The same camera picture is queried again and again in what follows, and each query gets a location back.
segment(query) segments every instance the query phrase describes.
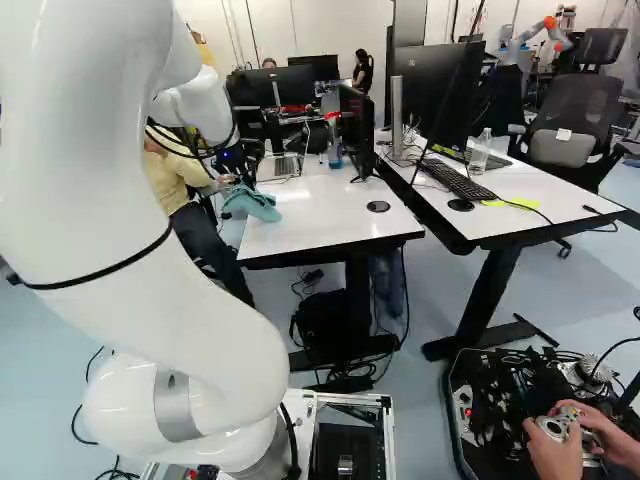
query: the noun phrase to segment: water bottle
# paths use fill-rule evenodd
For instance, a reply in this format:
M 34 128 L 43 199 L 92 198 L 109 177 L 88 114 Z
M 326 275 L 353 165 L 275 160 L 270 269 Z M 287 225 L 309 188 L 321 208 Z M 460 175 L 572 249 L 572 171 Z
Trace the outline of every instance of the water bottle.
M 478 138 L 469 162 L 469 175 L 482 175 L 487 168 L 487 159 L 491 152 L 491 129 L 485 128 Z

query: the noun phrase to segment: hand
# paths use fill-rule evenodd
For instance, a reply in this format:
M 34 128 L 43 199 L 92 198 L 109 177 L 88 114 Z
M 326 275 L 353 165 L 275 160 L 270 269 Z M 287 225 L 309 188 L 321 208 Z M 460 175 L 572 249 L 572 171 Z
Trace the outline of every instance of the hand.
M 218 178 L 216 178 L 216 181 L 222 185 L 229 185 L 235 182 L 237 178 L 238 177 L 231 173 L 225 173 L 224 175 L 220 175 Z
M 551 415 L 554 415 L 557 409 L 565 405 L 582 410 L 582 415 L 578 418 L 580 425 L 593 430 L 602 441 L 602 448 L 596 446 L 591 453 L 604 455 L 613 463 L 623 465 L 633 470 L 636 475 L 640 475 L 640 443 L 620 430 L 600 410 L 575 400 L 559 401 L 552 409 Z
M 522 425 L 529 434 L 527 448 L 541 480 L 582 478 L 582 432 L 578 424 L 569 426 L 569 438 L 564 443 L 551 439 L 531 418 Z

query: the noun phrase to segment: gray floor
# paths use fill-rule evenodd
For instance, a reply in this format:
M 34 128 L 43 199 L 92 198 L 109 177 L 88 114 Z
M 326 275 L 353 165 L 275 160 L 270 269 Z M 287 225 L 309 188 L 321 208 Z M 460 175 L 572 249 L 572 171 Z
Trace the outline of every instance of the gray floor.
M 639 210 L 638 185 L 640 170 L 619 165 L 602 193 Z M 224 233 L 230 241 L 241 234 L 234 224 Z M 640 335 L 640 322 L 631 314 L 640 305 L 640 269 L 634 261 L 640 233 L 622 225 L 617 235 L 586 233 L 571 242 L 574 251 L 566 261 L 556 257 L 555 245 L 523 253 L 494 322 L 519 312 L 563 348 L 578 351 L 602 352 L 619 339 Z M 395 401 L 399 479 L 458 478 L 438 389 L 442 365 L 427 363 L 420 345 L 454 332 L 484 257 L 483 252 L 454 257 L 431 234 L 407 245 L 411 336 L 377 387 Z M 342 284 L 339 265 L 323 269 L 320 289 Z M 297 274 L 296 269 L 248 273 L 259 309 L 284 337 L 297 303 L 289 289 Z M 48 479 L 93 479 L 113 463 L 114 454 L 76 443 L 69 422 L 84 388 L 86 361 L 99 345 L 32 293 L 3 279 L 0 306 L 0 478 L 38 472 Z M 611 356 L 624 382 L 640 368 L 638 351 L 629 345 Z M 292 386 L 309 383 L 312 374 L 291 377 Z M 142 467 L 132 461 L 125 466 Z

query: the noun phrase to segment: dark pants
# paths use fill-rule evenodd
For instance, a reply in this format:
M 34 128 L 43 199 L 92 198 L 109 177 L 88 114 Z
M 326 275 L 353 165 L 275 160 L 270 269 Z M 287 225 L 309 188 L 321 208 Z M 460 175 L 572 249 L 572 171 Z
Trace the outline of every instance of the dark pants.
M 253 295 L 236 261 L 234 251 L 220 238 L 204 209 L 189 203 L 171 215 L 171 225 L 192 259 L 211 266 L 229 293 L 253 307 Z

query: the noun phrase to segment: woman in yellow shirt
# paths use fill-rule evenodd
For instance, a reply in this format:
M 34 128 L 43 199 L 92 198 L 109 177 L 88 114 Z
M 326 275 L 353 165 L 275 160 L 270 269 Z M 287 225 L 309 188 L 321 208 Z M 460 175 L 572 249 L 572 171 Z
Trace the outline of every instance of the woman in yellow shirt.
M 234 251 L 220 238 L 204 209 L 192 202 L 187 192 L 187 185 L 218 189 L 220 184 L 229 183 L 235 177 L 221 175 L 214 182 L 197 160 L 169 153 L 148 139 L 145 139 L 144 150 L 145 170 L 151 186 L 184 249 L 191 258 L 202 258 L 213 267 L 229 293 L 254 307 L 253 295 Z

